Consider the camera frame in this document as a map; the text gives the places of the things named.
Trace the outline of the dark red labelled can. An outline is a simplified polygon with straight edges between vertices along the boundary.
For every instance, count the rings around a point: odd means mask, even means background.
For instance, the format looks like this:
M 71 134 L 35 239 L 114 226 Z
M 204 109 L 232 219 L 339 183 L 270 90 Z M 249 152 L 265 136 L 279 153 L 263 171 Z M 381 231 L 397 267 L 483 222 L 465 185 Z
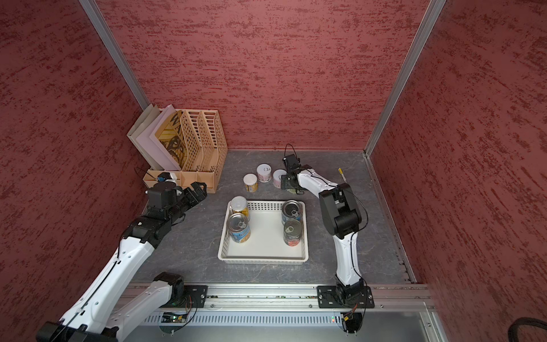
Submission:
M 297 219 L 288 219 L 283 225 L 283 240 L 290 247 L 297 246 L 302 238 L 303 225 Z

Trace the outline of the white perforated plastic basket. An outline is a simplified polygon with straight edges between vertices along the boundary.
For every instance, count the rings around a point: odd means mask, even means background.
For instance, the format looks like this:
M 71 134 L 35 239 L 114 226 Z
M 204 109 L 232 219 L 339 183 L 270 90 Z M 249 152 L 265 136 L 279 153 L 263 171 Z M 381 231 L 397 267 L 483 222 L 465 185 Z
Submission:
M 251 200 L 250 235 L 244 242 L 236 242 L 229 231 L 230 209 L 226 209 L 219 243 L 218 259 L 227 264 L 304 264 L 309 260 L 306 205 L 302 207 L 302 235 L 300 242 L 289 246 L 283 240 L 282 201 Z

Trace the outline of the yellow labelled tall can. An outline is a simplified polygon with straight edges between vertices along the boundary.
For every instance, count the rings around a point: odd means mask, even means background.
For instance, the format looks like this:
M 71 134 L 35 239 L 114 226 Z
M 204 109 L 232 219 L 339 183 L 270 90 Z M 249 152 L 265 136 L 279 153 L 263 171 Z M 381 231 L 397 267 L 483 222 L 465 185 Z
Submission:
M 230 211 L 232 214 L 242 214 L 249 219 L 249 208 L 246 198 L 236 196 L 230 201 Z

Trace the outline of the small pink can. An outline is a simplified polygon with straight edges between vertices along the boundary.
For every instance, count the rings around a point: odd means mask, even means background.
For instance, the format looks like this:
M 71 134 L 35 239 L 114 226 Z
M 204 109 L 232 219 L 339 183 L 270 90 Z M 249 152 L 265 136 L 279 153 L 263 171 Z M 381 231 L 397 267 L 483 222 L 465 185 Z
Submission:
M 272 167 L 266 163 L 260 164 L 256 168 L 256 174 L 259 182 L 270 182 L 272 179 Z
M 286 171 L 282 169 L 273 172 L 272 180 L 275 188 L 281 189 L 281 181 L 284 175 L 286 175 Z

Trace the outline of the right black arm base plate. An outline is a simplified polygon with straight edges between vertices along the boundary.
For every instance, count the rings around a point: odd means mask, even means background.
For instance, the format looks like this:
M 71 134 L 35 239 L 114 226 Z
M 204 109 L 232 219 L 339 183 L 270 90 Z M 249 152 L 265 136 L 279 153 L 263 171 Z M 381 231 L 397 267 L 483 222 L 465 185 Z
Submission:
M 320 309 L 374 309 L 375 302 L 369 286 L 318 286 Z

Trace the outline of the small yellow can white lid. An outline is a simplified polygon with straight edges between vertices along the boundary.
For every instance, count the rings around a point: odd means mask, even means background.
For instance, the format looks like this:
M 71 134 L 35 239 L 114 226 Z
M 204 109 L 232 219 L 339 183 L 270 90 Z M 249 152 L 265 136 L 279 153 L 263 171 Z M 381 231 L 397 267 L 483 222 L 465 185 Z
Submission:
M 247 192 L 252 193 L 258 190 L 258 177 L 255 174 L 253 173 L 246 174 L 243 177 L 243 182 L 244 182 L 245 190 Z

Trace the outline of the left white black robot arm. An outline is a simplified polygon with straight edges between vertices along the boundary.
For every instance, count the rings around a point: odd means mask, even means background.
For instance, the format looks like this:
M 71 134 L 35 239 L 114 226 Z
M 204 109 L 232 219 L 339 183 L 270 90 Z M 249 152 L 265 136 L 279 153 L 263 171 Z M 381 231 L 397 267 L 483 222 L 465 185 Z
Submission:
M 143 293 L 115 309 L 138 269 L 172 227 L 207 198 L 207 186 L 193 182 L 181 188 L 173 182 L 158 182 L 147 195 L 145 213 L 122 233 L 118 248 L 92 285 L 57 322 L 48 321 L 38 330 L 37 341 L 124 341 L 162 306 L 198 307 L 180 275 L 162 272 Z

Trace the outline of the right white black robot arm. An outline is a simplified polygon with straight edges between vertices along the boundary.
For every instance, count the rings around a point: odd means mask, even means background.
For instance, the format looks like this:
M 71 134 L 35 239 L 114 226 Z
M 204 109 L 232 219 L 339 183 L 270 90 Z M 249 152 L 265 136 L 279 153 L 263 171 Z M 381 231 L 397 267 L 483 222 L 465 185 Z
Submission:
M 336 250 L 336 296 L 348 305 L 366 294 L 366 281 L 358 266 L 357 238 L 363 216 L 349 184 L 337 184 L 313 169 L 297 169 L 281 176 L 285 190 L 308 191 L 319 199 L 323 226 Z

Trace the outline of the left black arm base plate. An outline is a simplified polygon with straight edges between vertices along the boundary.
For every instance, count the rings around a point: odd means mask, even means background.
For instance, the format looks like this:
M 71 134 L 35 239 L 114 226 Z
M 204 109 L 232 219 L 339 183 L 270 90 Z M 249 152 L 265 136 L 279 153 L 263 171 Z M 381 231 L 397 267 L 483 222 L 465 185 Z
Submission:
M 173 289 L 167 307 L 182 309 L 202 309 L 205 306 L 209 287 L 206 285 L 185 285 Z

